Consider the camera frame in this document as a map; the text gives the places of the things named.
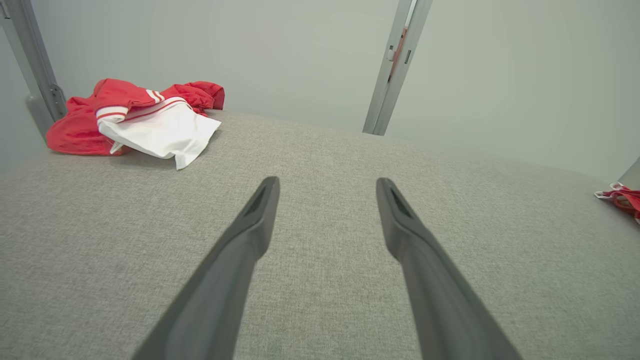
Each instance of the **gray textured surface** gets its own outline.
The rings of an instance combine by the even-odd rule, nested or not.
[[[0,357],[130,356],[268,175],[240,359],[419,357],[374,192],[392,178],[526,359],[637,359],[640,227],[582,175],[246,115],[173,160],[45,154],[0,182]]]

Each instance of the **table surface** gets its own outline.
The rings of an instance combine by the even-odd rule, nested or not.
[[[0,181],[1,357],[129,357],[249,196],[282,192],[236,357],[420,357],[393,179],[525,359],[637,359],[640,226],[580,174],[240,113],[184,170],[48,152]]]

